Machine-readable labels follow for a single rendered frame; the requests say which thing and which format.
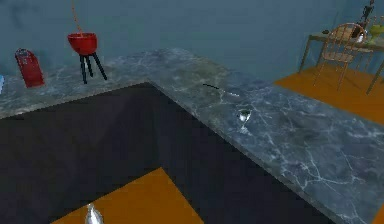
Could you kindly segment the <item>black handled kitchen knife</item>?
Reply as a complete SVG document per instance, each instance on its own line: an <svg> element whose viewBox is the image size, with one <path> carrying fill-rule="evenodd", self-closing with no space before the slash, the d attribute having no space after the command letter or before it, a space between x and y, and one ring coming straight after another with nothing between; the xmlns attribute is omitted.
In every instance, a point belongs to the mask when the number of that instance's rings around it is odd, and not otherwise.
<svg viewBox="0 0 384 224"><path fill-rule="evenodd" d="M233 93L233 92L229 92L229 91L224 90L224 89L222 89L222 88L220 88L220 87L217 87L217 86L213 86L213 85L206 84L206 83L203 83L202 85L207 86L207 87L210 87L210 88L214 88L214 89L216 89L216 90L218 90L218 91L221 91L221 92L223 92L223 93L229 94L229 95L234 96L234 97L240 97L239 94L236 94L236 93Z"/></svg>

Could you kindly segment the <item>clear wine glass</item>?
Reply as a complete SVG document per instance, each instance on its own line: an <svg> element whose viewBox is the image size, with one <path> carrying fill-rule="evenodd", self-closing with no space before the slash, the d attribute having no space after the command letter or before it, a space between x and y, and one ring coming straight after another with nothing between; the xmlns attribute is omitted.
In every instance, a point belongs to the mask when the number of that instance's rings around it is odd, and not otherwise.
<svg viewBox="0 0 384 224"><path fill-rule="evenodd" d="M248 129L245 127L246 123L249 121L250 117L251 117L251 111L250 110L247 110L247 109L241 109L239 111L239 114L237 115L237 117L239 118L239 120L242 122L242 125L241 125L241 128L240 128L240 131L242 133L247 133L248 132Z"/></svg>

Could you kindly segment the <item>silver black pot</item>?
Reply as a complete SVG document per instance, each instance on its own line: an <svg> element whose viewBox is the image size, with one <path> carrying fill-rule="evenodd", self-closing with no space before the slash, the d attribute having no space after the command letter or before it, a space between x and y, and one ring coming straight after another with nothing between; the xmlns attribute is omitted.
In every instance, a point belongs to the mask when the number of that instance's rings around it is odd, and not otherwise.
<svg viewBox="0 0 384 224"><path fill-rule="evenodd" d="M366 38L366 34L367 34L366 30L362 26L355 25L354 28L352 29L351 38L355 40L357 43L361 43Z"/></svg>

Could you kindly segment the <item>red bowl on black tripod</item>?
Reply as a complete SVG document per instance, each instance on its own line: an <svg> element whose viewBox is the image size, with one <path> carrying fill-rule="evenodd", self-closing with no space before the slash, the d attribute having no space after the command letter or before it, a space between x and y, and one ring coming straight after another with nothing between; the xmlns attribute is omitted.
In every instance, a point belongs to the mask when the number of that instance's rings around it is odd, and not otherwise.
<svg viewBox="0 0 384 224"><path fill-rule="evenodd" d="M101 61L97 55L98 39L97 35L92 32L84 32L80 27L75 11L74 0L71 0L71 10L73 19L76 24L77 33L71 33L67 35L67 40L71 48L79 55L80 70L82 74L83 83L87 83L86 71L89 71L89 75L93 76L92 65L90 58L93 58L102 77L107 80L105 70L101 64Z"/></svg>

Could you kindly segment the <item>olive dining table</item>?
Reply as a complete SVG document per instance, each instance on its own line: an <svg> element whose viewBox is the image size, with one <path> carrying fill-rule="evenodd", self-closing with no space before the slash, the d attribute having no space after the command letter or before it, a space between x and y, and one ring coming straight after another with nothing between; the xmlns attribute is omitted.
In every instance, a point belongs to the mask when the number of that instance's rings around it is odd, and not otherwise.
<svg viewBox="0 0 384 224"><path fill-rule="evenodd" d="M319 41L319 42L325 43L327 41L327 37L328 37L327 34L323 34L321 32L311 33L308 35L308 39L307 39L307 42L305 45L305 50L304 50L303 56L301 58L298 72L301 72L304 68L311 42L312 41ZM373 50L373 51L379 51L379 52L384 53L384 38L377 37L371 43L362 42L362 43L358 43L357 46L361 47L361 48L365 48L365 49L369 49L369 50ZM368 89L366 90L367 95L369 95L371 93L371 91L373 90L373 88L374 88L375 84L377 83L383 70L384 70L384 59L382 60L379 68L377 69L376 73L374 74L374 77L373 77Z"/></svg>

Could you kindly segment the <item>green bowl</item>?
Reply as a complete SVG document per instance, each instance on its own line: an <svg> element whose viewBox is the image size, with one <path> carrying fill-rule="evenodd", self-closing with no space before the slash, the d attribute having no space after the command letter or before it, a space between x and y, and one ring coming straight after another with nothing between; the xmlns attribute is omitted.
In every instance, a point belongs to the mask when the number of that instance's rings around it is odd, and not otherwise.
<svg viewBox="0 0 384 224"><path fill-rule="evenodd" d="M379 37L382 33L384 33L384 25L373 25L370 28L369 33L372 39Z"/></svg>

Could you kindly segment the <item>red flat toaster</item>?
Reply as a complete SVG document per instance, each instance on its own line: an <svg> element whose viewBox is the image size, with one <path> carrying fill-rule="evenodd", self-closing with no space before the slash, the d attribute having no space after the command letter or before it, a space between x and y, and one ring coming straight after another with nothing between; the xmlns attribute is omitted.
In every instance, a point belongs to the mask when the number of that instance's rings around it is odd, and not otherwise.
<svg viewBox="0 0 384 224"><path fill-rule="evenodd" d="M31 51L19 48L15 52L15 59L27 88L44 84L43 73L38 59Z"/></svg>

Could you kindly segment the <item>black figurine statue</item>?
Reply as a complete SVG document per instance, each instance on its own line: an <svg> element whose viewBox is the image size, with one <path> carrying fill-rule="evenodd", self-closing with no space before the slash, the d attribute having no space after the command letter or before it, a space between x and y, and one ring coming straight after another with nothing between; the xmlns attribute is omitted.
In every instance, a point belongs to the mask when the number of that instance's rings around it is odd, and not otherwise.
<svg viewBox="0 0 384 224"><path fill-rule="evenodd" d="M364 7L363 14L362 14L362 16L360 18L361 22L366 22L367 21L368 17L370 16L372 11L374 10L374 4L375 4L375 0L370 0L369 4Z"/></svg>

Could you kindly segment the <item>grey marble kitchen counter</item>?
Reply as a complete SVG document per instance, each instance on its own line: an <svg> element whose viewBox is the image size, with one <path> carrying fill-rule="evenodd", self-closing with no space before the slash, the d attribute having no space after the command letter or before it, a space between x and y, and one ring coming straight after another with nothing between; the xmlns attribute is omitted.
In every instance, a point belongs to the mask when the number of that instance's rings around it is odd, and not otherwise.
<svg viewBox="0 0 384 224"><path fill-rule="evenodd" d="M63 67L30 89L6 77L4 224L49 224L155 169L206 224L372 224L384 205L383 125L183 49L104 70L84 84Z"/></svg>

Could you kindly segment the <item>wooden spindle chair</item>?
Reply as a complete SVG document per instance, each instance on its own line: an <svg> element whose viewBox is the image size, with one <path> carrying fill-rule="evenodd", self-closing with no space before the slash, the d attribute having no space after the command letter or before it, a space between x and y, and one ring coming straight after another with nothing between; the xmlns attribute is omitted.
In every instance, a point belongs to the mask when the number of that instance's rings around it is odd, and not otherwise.
<svg viewBox="0 0 384 224"><path fill-rule="evenodd" d="M337 89L340 89L348 66L354 61L355 57L364 51L365 48L357 46L357 42L351 38L352 29L357 23L343 23L334 28L327 37L324 49L320 54L323 60L319 71L317 72L313 84L317 83L324 66L328 62L341 64L341 74L338 78Z"/></svg>

